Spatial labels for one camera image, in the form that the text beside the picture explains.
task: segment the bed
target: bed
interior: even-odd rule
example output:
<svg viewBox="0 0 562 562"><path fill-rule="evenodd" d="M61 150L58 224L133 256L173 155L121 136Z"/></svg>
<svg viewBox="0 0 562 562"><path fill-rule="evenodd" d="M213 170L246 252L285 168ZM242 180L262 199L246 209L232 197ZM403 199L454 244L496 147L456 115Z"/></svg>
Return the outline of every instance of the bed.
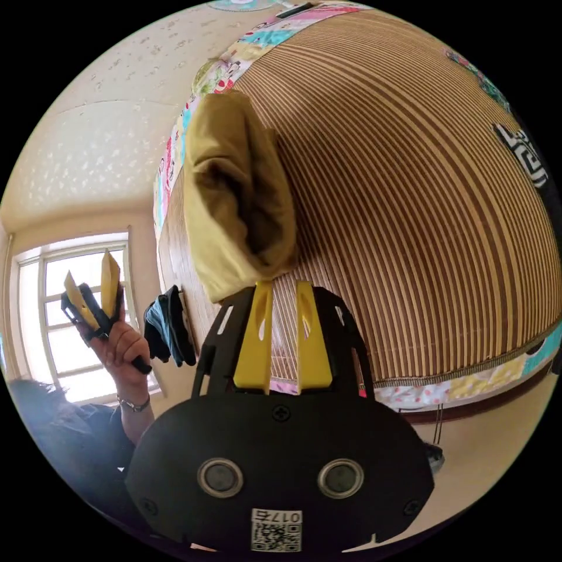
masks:
<svg viewBox="0 0 562 562"><path fill-rule="evenodd" d="M190 259L181 139L202 95L234 88L279 133L296 208L300 263L274 285L272 388L295 391L297 279L346 301L392 408L522 388L560 348L562 268L538 176L499 134L520 129L509 104L407 22L347 2L316 10L246 33L194 84L168 140L158 262L165 289L184 291L196 347L218 306Z"/></svg>

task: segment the wristwatch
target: wristwatch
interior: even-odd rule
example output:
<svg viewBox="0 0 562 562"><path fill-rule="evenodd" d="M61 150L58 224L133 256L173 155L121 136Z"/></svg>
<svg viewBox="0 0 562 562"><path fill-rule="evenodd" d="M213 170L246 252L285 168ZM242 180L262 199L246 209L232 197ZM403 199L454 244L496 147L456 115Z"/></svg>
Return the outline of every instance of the wristwatch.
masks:
<svg viewBox="0 0 562 562"><path fill-rule="evenodd" d="M119 402L120 406L126 406L127 408L129 408L129 410L132 410L133 412L142 412L142 410L146 410L146 408L148 408L150 404L150 395L148 395L146 402L144 404L141 404L140 406L133 404L132 402L129 402L129 400L125 400L124 398L121 398L119 395L117 395L117 402Z"/></svg>

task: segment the yellow cloth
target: yellow cloth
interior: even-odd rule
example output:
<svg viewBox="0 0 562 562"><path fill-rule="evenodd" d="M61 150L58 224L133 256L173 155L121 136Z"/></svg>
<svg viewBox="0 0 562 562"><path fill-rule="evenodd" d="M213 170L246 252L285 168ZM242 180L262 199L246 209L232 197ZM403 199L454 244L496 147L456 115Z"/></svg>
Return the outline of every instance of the yellow cloth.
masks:
<svg viewBox="0 0 562 562"><path fill-rule="evenodd" d="M295 266L293 200L274 131L245 94L203 98L186 133L183 174L190 252L211 302Z"/></svg>

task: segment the striped mat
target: striped mat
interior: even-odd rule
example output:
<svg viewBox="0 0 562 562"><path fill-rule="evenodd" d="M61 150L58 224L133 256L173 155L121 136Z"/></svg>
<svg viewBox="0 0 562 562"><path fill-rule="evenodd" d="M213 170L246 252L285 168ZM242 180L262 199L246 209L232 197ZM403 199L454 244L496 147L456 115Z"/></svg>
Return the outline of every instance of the striped mat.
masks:
<svg viewBox="0 0 562 562"><path fill-rule="evenodd" d="M377 10L340 15L235 83L279 133L297 212L301 262L275 283L275 378L296 377L297 279L348 303L376 386L483 370L561 317L551 225L493 129L518 124L444 48ZM159 258L166 285L186 291L200 346L217 308L190 262L182 191Z"/></svg>

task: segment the screw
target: screw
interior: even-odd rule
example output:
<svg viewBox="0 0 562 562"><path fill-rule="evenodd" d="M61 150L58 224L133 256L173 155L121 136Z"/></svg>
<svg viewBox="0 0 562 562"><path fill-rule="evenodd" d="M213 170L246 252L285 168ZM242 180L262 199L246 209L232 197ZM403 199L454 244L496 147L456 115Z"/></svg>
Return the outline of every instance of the screw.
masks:
<svg viewBox="0 0 562 562"><path fill-rule="evenodd" d="M151 499L142 498L140 500L140 505L149 515L158 515L158 506Z"/></svg>
<svg viewBox="0 0 562 562"><path fill-rule="evenodd" d="M421 503L417 499L413 499L411 502L406 504L406 507L404 508L404 515L411 516L418 514L422 508L421 506Z"/></svg>
<svg viewBox="0 0 562 562"><path fill-rule="evenodd" d="M286 422L291 417L291 412L287 406L279 405L273 408L273 419L276 422Z"/></svg>

